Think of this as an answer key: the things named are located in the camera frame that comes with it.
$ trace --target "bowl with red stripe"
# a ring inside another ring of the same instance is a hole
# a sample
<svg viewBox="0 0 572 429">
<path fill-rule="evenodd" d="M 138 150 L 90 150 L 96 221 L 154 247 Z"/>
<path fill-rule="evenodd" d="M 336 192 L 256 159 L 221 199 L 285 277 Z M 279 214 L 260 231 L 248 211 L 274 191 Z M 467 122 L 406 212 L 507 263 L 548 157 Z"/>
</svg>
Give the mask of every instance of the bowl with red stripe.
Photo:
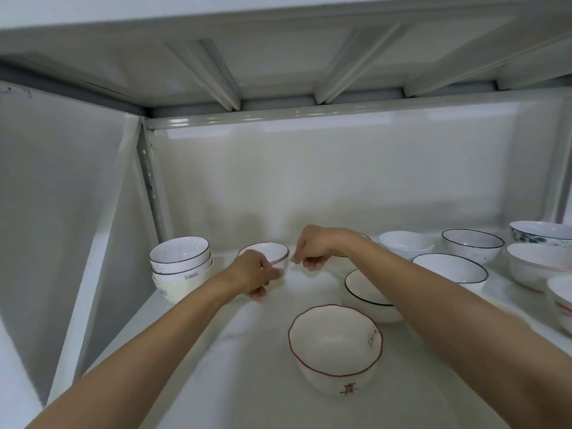
<svg viewBox="0 0 572 429">
<path fill-rule="evenodd" d="M 304 377 L 319 391 L 346 397 L 373 378 L 383 335 L 366 315 L 342 305 L 312 307 L 288 330 L 290 350 Z"/>
<path fill-rule="evenodd" d="M 572 277 L 548 280 L 546 299 L 559 324 L 572 335 Z"/>
</svg>

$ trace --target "white shelf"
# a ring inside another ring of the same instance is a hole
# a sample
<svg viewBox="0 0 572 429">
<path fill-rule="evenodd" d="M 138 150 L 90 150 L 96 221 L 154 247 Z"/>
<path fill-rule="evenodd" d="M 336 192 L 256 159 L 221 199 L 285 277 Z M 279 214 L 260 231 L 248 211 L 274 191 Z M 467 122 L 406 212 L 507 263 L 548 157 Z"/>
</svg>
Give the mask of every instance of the white shelf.
<svg viewBox="0 0 572 429">
<path fill-rule="evenodd" d="M 220 268 L 234 253 L 215 260 Z M 506 275 L 505 259 L 495 269 Z M 572 354 L 544 297 L 491 271 L 484 293 L 526 311 L 533 329 Z M 142 428 L 504 428 L 457 375 L 413 340 L 404 323 L 381 325 L 384 352 L 374 381 L 353 397 L 326 397 L 303 378 L 288 348 L 294 317 L 339 304 L 339 280 L 291 265 L 262 303 L 225 306 L 177 368 Z M 157 291 L 95 364 L 153 323 L 170 304 Z"/>
</svg>

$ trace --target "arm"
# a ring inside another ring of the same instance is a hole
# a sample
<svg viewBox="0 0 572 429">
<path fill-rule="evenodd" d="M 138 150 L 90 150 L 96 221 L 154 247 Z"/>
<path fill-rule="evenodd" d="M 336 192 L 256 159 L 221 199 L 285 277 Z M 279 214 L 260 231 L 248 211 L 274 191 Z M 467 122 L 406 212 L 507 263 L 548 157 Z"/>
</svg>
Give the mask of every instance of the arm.
<svg viewBox="0 0 572 429">
<path fill-rule="evenodd" d="M 572 358 L 482 298 L 347 229 L 308 226 L 293 261 L 312 271 L 347 256 L 514 428 L 572 422 Z"/>
<path fill-rule="evenodd" d="M 281 273 L 261 253 L 245 252 L 73 384 L 28 429 L 139 427 L 217 311 L 240 293 L 258 299 Z"/>
</svg>

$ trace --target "shelf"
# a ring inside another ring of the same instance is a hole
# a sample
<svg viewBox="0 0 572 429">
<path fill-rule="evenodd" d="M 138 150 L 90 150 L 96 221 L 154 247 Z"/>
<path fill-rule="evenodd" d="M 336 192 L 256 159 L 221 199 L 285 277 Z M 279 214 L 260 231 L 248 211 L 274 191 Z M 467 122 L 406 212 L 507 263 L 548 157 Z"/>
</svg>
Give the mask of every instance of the shelf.
<svg viewBox="0 0 572 429">
<path fill-rule="evenodd" d="M 234 253 L 215 258 L 216 266 Z M 550 317 L 543 295 L 504 278 L 500 259 L 484 293 L 516 306 L 533 329 L 572 355 L 572 340 Z M 299 372 L 288 349 L 294 317 L 309 307 L 339 304 L 340 281 L 328 272 L 290 265 L 283 284 L 262 303 L 238 297 L 211 322 L 177 368 L 142 428 L 204 429 L 380 427 L 504 428 L 504 422 L 457 375 L 411 338 L 404 323 L 381 325 L 384 352 L 372 384 L 353 397 L 326 397 Z M 155 292 L 95 365 L 171 305 Z"/>
</svg>

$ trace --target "underside of shelf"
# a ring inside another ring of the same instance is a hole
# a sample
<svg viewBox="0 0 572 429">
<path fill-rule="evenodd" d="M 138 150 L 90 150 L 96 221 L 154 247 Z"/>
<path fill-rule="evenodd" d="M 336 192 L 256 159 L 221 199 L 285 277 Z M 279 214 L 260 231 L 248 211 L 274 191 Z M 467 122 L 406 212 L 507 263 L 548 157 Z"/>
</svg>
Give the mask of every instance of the underside of shelf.
<svg viewBox="0 0 572 429">
<path fill-rule="evenodd" d="M 567 79 L 572 0 L 386 0 L 0 38 L 0 80 L 138 115 L 216 114 Z"/>
</svg>

